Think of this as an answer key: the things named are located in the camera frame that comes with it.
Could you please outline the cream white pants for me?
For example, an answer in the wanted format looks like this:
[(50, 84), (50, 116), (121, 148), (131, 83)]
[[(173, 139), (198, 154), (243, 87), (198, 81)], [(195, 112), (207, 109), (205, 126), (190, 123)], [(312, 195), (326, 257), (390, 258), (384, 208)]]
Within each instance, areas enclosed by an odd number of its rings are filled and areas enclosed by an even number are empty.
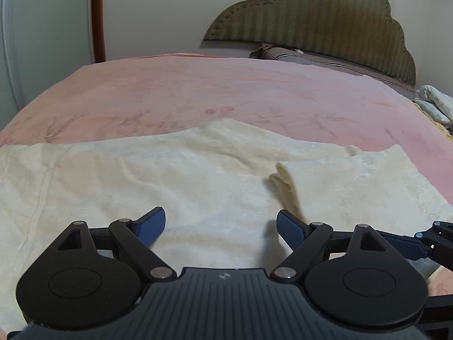
[(452, 205), (401, 146), (297, 141), (236, 120), (149, 137), (1, 147), (1, 327), (22, 328), (20, 276), (75, 220), (166, 211), (153, 245), (175, 269), (264, 267), (287, 255), (276, 214), (411, 236)]

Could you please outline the white folded cloth pile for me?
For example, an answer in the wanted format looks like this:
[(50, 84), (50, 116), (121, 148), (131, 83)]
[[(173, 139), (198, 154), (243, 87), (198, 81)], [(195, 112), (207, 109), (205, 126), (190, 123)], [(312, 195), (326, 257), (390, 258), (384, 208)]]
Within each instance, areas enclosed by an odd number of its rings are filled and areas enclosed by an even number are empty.
[(431, 85), (421, 86), (413, 102), (452, 136), (452, 97)]

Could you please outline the pink bed blanket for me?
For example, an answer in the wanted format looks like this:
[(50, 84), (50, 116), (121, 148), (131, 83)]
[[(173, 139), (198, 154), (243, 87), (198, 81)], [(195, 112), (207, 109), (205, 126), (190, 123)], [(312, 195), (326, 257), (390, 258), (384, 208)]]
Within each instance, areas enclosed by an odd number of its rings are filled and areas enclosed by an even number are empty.
[(412, 102), (367, 76), (287, 62), (164, 55), (86, 66), (21, 110), (1, 147), (165, 135), (224, 119), (366, 152), (399, 145), (452, 205), (452, 141)]

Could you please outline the grey striped pillow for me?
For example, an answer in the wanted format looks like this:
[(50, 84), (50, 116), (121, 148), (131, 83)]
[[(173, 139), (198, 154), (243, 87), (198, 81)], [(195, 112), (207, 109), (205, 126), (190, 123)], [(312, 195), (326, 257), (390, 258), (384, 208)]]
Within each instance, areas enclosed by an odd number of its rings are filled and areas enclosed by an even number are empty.
[(356, 76), (367, 75), (370, 78), (388, 85), (406, 98), (413, 99), (416, 96), (416, 90), (414, 87), (410, 84), (404, 83), (398, 78), (385, 75), (374, 69), (357, 65), (349, 61), (313, 54), (310, 52), (302, 52), (299, 49), (290, 49), (274, 44), (262, 43), (257, 50), (250, 53), (249, 58), (292, 62), (300, 65), (314, 65)]

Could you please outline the olive green padded headboard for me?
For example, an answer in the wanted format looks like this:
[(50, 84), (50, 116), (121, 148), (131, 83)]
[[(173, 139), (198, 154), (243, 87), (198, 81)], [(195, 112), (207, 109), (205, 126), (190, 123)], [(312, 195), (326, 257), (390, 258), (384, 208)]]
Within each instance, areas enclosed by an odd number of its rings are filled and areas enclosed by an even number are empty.
[(204, 40), (297, 48), (416, 82), (414, 59), (388, 0), (246, 0), (220, 13)]

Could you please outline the brown wooden door frame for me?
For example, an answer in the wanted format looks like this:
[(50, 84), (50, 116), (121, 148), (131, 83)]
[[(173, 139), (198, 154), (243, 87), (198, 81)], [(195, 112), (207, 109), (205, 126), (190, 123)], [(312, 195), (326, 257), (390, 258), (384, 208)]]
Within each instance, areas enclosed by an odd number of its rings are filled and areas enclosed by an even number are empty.
[(91, 0), (91, 30), (95, 63), (105, 62), (103, 0)]

